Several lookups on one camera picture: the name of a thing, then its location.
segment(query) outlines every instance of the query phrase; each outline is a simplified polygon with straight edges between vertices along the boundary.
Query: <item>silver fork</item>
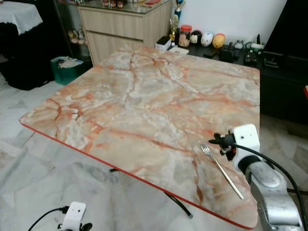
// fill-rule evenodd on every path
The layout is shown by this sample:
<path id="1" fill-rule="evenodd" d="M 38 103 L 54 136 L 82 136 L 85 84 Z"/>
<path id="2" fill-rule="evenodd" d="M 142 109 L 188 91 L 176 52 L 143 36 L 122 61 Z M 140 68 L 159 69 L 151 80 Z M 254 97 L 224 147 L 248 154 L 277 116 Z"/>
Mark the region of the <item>silver fork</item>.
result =
<path id="1" fill-rule="evenodd" d="M 232 182 L 232 180 L 230 179 L 230 177 L 228 176 L 228 174 L 225 172 L 225 170 L 223 170 L 222 166 L 218 163 L 218 161 L 216 160 L 216 158 L 214 156 L 212 156 L 211 150 L 209 149 L 209 147 L 204 144 L 204 143 L 200 143 L 200 147 L 202 152 L 211 157 L 212 160 L 216 163 L 216 165 L 218 166 L 218 168 L 220 169 L 220 171 L 222 172 L 222 174 L 224 175 L 224 177 L 226 178 L 226 180 L 229 182 L 229 184 L 231 185 L 231 187 L 233 188 L 233 190 L 236 192 L 236 194 L 239 196 L 239 198 L 241 198 L 242 200 L 244 199 L 243 195 L 241 194 L 241 192 L 238 190 L 238 188 L 235 186 L 235 184 Z"/>

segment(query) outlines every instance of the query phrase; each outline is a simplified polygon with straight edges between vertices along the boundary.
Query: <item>green bin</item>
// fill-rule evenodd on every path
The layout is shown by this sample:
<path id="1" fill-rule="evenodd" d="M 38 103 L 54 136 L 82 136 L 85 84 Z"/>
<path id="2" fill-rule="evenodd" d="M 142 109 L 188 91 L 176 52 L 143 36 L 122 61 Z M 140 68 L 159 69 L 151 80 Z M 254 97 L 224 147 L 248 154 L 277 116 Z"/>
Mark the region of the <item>green bin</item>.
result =
<path id="1" fill-rule="evenodd" d="M 64 61 L 66 57 L 60 56 L 51 60 L 51 68 L 54 80 L 62 85 L 67 85 L 74 79 L 87 71 L 86 64 L 80 61 L 80 64 L 70 68 L 59 68 L 59 62 Z"/>

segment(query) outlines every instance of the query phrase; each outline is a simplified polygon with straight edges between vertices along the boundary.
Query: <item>white wall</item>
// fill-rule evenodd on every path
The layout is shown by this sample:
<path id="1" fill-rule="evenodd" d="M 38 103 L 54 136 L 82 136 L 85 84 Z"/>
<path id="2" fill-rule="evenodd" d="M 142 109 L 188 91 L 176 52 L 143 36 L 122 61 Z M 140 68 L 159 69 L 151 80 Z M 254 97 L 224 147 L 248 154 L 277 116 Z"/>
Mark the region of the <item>white wall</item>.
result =
<path id="1" fill-rule="evenodd" d="M 266 43 L 286 0 L 186 0 L 180 24 L 192 29 L 226 35 L 226 44 L 236 39 Z"/>

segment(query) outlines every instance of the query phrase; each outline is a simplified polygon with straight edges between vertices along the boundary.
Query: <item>marble floor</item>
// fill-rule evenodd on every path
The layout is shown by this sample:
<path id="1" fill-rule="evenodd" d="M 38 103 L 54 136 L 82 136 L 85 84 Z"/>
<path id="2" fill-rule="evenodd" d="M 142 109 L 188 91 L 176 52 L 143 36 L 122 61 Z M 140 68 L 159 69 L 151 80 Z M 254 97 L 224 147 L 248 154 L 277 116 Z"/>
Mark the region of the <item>marble floor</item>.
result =
<path id="1" fill-rule="evenodd" d="M 62 86 L 14 89 L 0 74 L 0 231 L 27 230 L 46 211 L 85 202 L 92 231 L 242 230 L 187 205 L 186 214 L 161 191 L 23 128 L 18 119 Z M 308 190 L 308 129 L 261 115 L 261 150 Z M 56 230 L 54 212 L 33 229 Z M 254 230 L 262 230 L 258 225 Z"/>

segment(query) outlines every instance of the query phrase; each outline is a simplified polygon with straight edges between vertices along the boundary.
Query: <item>red jar lid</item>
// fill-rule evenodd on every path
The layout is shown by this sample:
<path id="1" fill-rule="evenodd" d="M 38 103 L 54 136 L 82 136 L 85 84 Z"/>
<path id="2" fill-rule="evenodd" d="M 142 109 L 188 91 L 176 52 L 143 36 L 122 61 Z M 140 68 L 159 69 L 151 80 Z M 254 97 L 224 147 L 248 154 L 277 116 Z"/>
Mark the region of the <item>red jar lid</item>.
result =
<path id="1" fill-rule="evenodd" d="M 182 25 L 181 26 L 181 31 L 191 31 L 192 30 L 192 26 L 190 25 Z"/>

